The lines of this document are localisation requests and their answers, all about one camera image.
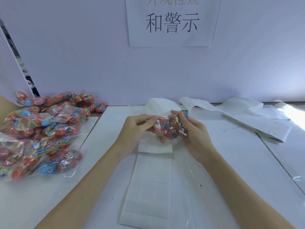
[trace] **hand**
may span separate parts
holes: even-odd
[[[171,113],[178,114],[181,123],[186,127],[186,136],[183,135],[182,137],[190,154],[196,161],[203,164],[212,153],[217,152],[203,123],[192,117],[186,119],[181,111],[172,110]]]
[[[135,145],[143,137],[145,131],[153,132],[152,126],[157,121],[154,115],[138,115],[127,117],[115,144],[123,148],[123,157],[131,154]]]

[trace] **bright light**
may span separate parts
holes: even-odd
[[[305,130],[305,112],[285,104],[278,109],[289,117],[296,125]]]

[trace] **paper sign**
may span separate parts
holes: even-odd
[[[130,46],[211,46],[220,1],[126,0]]]

